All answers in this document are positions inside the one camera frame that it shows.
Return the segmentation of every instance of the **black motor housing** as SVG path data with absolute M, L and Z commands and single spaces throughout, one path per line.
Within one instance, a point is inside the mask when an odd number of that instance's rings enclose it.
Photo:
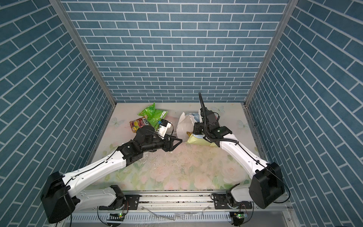
M 75 204 L 66 190 L 63 176 L 52 173 L 45 182 L 40 199 L 50 224 L 60 222 L 75 209 Z
M 273 162 L 271 164 L 267 164 L 266 168 L 257 172 L 253 176 L 249 188 L 251 198 L 256 205 L 262 209 L 265 209 L 285 192 L 280 166 Z

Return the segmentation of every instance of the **black cylindrical joint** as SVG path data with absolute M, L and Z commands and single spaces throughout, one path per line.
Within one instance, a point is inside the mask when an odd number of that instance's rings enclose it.
M 142 152 L 146 152 L 146 151 L 152 151 L 152 150 L 157 150 L 157 149 L 161 149 L 164 146 L 164 142 L 160 141 L 160 142 L 153 142 L 153 143 L 148 143 L 148 144 L 143 144 L 141 145 L 141 151 Z

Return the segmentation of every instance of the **brick wall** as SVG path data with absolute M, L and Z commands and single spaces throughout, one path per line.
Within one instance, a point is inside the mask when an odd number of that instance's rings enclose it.
M 288 0 L 62 1 L 118 102 L 243 102 Z
M 362 12 L 299 0 L 250 105 L 302 226 L 363 226 Z
M 1 1 L 0 34 L 0 226 L 43 226 L 46 178 L 84 166 L 111 106 L 48 0 Z

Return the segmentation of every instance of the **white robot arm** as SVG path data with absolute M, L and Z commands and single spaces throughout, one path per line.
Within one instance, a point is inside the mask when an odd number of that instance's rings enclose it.
M 205 135 L 205 140 L 214 142 L 227 151 L 252 179 L 250 186 L 237 185 L 227 190 L 228 204 L 236 207 L 241 201 L 253 201 L 260 208 L 265 208 L 285 192 L 280 167 L 259 158 L 240 144 L 227 127 L 220 127 L 214 112 L 204 106 L 200 93 L 199 98 L 203 122 L 195 123 L 193 133 Z M 169 127 L 170 123 L 162 120 L 158 135 L 152 126 L 146 125 L 137 130 L 133 140 L 119 146 L 106 157 L 64 175 L 59 172 L 51 174 L 41 194 L 49 223 L 61 221 L 75 210 L 96 206 L 101 210 L 122 208 L 126 199 L 117 185 L 102 190 L 84 189 L 107 174 L 141 159 L 144 152 L 154 152 L 157 149 L 174 150 L 182 140 L 165 134 Z
M 167 121 L 162 127 L 170 127 Z M 49 223 L 56 223 L 68 217 L 73 211 L 100 206 L 104 210 L 117 210 L 125 205 L 125 196 L 117 185 L 102 190 L 84 191 L 84 189 L 107 174 L 125 168 L 143 157 L 147 151 L 157 149 L 173 151 L 182 140 L 158 133 L 154 127 L 146 125 L 136 131 L 133 140 L 119 146 L 106 157 L 81 169 L 61 175 L 52 173 L 43 188 L 40 199 L 44 206 Z

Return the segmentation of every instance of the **white plastic bag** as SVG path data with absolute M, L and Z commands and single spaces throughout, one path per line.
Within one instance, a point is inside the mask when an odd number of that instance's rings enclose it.
M 199 122 L 199 114 L 197 113 L 187 113 L 181 114 L 178 125 L 176 127 L 176 136 L 183 141 L 187 141 L 189 136 L 187 132 L 193 132 L 194 123 Z
M 208 141 L 203 139 L 204 135 L 191 134 L 190 136 L 188 136 L 187 132 L 192 133 L 194 130 L 194 123 L 200 121 L 201 121 L 200 111 L 199 113 L 188 113 L 188 114 L 185 114 L 183 112 L 179 118 L 179 122 L 176 127 L 177 137 L 179 139 L 182 139 L 184 142 L 188 144 L 217 147 L 215 143 L 209 143 Z

